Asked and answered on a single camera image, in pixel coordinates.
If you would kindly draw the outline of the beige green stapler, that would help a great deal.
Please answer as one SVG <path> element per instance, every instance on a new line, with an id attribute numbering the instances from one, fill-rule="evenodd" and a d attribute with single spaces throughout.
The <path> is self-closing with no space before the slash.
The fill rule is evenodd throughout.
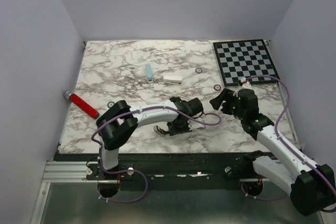
<path id="1" fill-rule="evenodd" d="M 169 131 L 165 131 L 164 129 L 160 128 L 158 125 L 155 125 L 153 127 L 153 130 L 156 134 L 160 135 L 160 136 L 166 136 L 169 135 Z"/>

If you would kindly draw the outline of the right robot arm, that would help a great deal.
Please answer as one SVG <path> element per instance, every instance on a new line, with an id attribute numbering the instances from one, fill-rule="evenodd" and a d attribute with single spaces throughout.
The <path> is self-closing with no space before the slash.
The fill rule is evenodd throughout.
<path id="1" fill-rule="evenodd" d="M 224 89 L 210 100 L 215 110 L 240 120 L 243 130 L 276 157 L 258 156 L 243 162 L 242 173 L 249 178 L 266 177 L 290 197 L 296 210 L 309 216 L 335 204 L 335 179 L 332 168 L 319 165 L 283 137 L 271 119 L 259 112 L 258 98 L 252 89 L 237 92 Z"/>

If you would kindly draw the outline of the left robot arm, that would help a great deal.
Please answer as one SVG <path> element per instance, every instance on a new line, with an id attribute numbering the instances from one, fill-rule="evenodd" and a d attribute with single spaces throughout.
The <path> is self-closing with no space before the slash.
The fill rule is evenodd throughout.
<path id="1" fill-rule="evenodd" d="M 132 107 L 125 100 L 115 103 L 107 112 L 96 120 L 99 136 L 102 139 L 98 173 L 104 179 L 112 179 L 116 175 L 119 148 L 131 137 L 133 132 L 142 126 L 166 122 L 164 135 L 177 135 L 191 131 L 189 120 L 203 112 L 203 105 L 198 98 L 190 101 L 172 97 L 162 104 L 153 106 Z"/>

